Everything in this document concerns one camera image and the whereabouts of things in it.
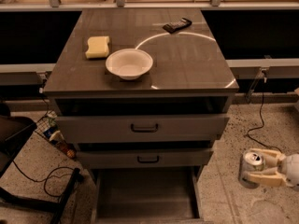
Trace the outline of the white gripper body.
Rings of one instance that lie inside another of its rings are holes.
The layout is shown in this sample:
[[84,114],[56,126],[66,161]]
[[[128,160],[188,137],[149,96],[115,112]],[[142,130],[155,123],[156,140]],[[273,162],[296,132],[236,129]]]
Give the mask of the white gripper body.
[[299,154],[285,156],[280,162],[278,171],[286,187],[299,191]]

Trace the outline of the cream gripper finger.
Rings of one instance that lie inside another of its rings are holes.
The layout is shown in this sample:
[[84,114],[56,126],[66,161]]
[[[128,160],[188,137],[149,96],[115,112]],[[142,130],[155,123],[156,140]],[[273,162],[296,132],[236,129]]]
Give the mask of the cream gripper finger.
[[262,171],[244,171],[243,179],[269,187],[285,186],[285,176],[281,174],[277,168],[270,168]]
[[250,151],[263,156],[265,165],[267,167],[279,166],[285,159],[285,155],[283,153],[272,149],[251,148]]

